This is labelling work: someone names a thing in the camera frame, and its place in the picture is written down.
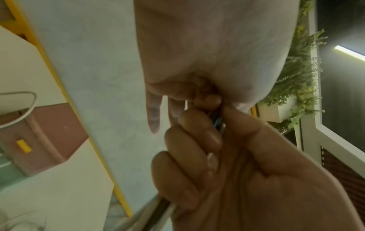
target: gray surface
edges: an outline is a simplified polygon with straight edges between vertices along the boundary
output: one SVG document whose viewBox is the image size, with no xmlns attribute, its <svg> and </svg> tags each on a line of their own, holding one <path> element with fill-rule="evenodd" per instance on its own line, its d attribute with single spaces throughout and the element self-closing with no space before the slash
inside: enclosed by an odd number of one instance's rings
<svg viewBox="0 0 365 231">
<path fill-rule="evenodd" d="M 132 210 L 155 193 L 132 0 L 18 0 Z"/>
</svg>

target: yellow frame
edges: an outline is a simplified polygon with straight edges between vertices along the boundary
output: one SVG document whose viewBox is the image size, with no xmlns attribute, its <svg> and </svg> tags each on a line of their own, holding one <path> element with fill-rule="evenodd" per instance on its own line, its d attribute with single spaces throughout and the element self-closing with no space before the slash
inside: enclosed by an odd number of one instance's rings
<svg viewBox="0 0 365 231">
<path fill-rule="evenodd" d="M 29 23 L 26 21 L 24 15 L 22 14 L 22 12 L 20 11 L 18 5 L 13 1 L 13 0 L 5 0 L 5 3 L 8 5 L 11 13 L 13 14 L 13 16 L 15 17 L 16 21 L 5 21 L 5 22 L 0 22 L 0 26 L 3 26 L 4 28 L 10 30 L 11 32 L 13 32 L 14 34 L 17 35 L 21 35 L 24 34 L 25 37 L 27 38 L 27 40 L 33 44 L 34 46 L 37 47 L 39 53 L 41 54 L 44 62 L 46 63 L 48 69 L 50 70 L 54 80 L 56 81 L 58 87 L 61 89 L 63 95 L 65 96 L 67 102 L 71 105 L 73 111 L 75 112 L 75 114 L 77 115 L 77 118 L 79 119 L 79 121 L 82 123 L 82 120 L 79 116 L 79 114 L 77 113 L 77 110 L 74 106 L 74 104 L 72 103 L 70 97 L 68 96 L 67 91 L 65 90 L 65 88 L 62 85 L 61 80 L 59 79 L 55 69 L 53 68 L 50 60 L 48 59 L 45 50 L 43 49 L 43 47 L 41 46 L 41 44 L 39 43 L 36 35 L 34 34 L 34 32 L 31 30 L 31 27 L 29 25 Z M 89 141 L 91 143 L 91 145 L 93 146 L 96 154 L 98 155 L 101 163 L 103 164 L 106 172 L 108 173 L 109 177 L 111 178 L 113 184 L 114 184 L 114 188 L 113 188 L 113 192 L 116 195 L 116 197 L 118 198 L 119 202 L 121 203 L 121 205 L 123 206 L 127 216 L 131 217 L 133 215 L 133 212 L 131 210 L 131 208 L 129 207 L 121 189 L 119 188 L 115 178 L 113 177 L 111 171 L 109 170 L 109 168 L 106 165 L 105 160 L 103 159 L 102 155 L 100 154 L 99 150 L 97 149 L 94 141 L 89 137 Z"/>
</svg>

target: skin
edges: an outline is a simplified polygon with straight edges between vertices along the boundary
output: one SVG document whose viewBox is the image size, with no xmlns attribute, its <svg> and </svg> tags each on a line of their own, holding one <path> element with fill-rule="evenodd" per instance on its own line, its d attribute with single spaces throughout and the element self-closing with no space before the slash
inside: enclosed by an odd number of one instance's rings
<svg viewBox="0 0 365 231">
<path fill-rule="evenodd" d="M 176 124 L 185 101 L 219 93 L 244 111 L 263 99 L 284 65 L 299 0 L 135 0 L 148 123 L 168 96 Z"/>
<path fill-rule="evenodd" d="M 365 230 L 340 183 L 262 121 L 223 104 L 220 135 L 201 110 L 218 107 L 210 99 L 182 113 L 152 162 L 159 193 L 178 205 L 175 231 Z"/>
</svg>

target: fluorescent light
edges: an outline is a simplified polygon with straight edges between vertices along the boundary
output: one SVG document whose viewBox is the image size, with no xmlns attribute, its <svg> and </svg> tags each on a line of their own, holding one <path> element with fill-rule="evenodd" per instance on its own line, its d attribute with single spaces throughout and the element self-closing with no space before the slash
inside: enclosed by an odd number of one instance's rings
<svg viewBox="0 0 365 231">
<path fill-rule="evenodd" d="M 365 62 L 365 56 L 359 53 L 356 53 L 355 51 L 349 50 L 347 48 L 344 48 L 343 46 L 336 46 L 335 47 L 336 50 L 342 51 L 343 53 L 346 53 L 354 58 L 363 60 Z"/>
</svg>

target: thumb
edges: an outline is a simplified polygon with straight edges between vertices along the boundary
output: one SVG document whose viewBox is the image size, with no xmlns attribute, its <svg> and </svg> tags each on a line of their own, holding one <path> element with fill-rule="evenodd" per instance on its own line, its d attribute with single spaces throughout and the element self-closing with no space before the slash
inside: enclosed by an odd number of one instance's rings
<svg viewBox="0 0 365 231">
<path fill-rule="evenodd" d="M 265 174 L 293 174 L 315 166 L 304 153 L 259 119 L 228 104 L 221 107 L 221 116 L 226 128 L 252 153 Z"/>
</svg>

